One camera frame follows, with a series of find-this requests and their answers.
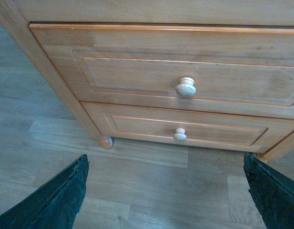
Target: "chest of drawers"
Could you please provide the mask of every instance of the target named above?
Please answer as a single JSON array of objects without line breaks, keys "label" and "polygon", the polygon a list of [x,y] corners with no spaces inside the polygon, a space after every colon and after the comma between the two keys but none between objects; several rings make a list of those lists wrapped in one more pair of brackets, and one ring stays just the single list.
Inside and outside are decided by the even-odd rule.
[{"label": "chest of drawers", "polygon": [[0,22],[106,148],[294,149],[293,1],[15,0]]}]

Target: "dresser foot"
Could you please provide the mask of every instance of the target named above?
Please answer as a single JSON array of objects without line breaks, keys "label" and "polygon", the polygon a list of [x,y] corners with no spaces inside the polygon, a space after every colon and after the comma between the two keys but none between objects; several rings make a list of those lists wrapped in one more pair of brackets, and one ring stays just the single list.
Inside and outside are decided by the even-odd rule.
[{"label": "dresser foot", "polygon": [[253,156],[256,157],[257,159],[261,160],[264,163],[267,163],[269,160],[264,158],[264,155],[266,155],[266,153],[254,153]]},{"label": "dresser foot", "polygon": [[113,146],[113,141],[110,136],[103,136],[102,139],[98,140],[99,144],[106,149],[109,149]]}]

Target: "drawer knob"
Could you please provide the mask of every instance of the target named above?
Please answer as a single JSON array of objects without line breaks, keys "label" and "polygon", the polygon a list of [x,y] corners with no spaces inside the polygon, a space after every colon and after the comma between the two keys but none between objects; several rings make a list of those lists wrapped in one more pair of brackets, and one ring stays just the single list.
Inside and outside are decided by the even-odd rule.
[{"label": "drawer knob", "polygon": [[175,91],[181,97],[191,97],[195,94],[194,80],[189,77],[184,77],[180,80],[180,84],[176,86]]},{"label": "drawer knob", "polygon": [[175,134],[173,135],[173,138],[177,141],[186,140],[187,136],[185,134],[185,130],[181,128],[176,129]]}]

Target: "wooden floor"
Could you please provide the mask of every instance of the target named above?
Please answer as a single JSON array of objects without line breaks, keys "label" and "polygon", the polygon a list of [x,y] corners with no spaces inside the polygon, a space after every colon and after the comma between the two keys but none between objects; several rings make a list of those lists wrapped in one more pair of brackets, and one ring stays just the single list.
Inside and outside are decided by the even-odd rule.
[{"label": "wooden floor", "polygon": [[[242,152],[114,139],[99,147],[0,26],[0,214],[81,154],[75,229],[264,229]],[[294,179],[294,151],[271,161]]]}]

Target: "drawer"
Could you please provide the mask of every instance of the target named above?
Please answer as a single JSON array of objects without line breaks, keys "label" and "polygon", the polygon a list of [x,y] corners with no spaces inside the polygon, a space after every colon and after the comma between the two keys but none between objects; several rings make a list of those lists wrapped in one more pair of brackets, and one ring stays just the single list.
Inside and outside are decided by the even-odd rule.
[{"label": "drawer", "polygon": [[[294,120],[89,102],[82,105],[101,134],[138,140],[264,153],[294,131]],[[173,138],[177,129],[185,130],[185,140]]]},{"label": "drawer", "polygon": [[[81,101],[294,118],[294,29],[30,28]],[[196,89],[185,100],[184,77]]]},{"label": "drawer", "polygon": [[290,0],[14,0],[28,21],[294,25]]}]

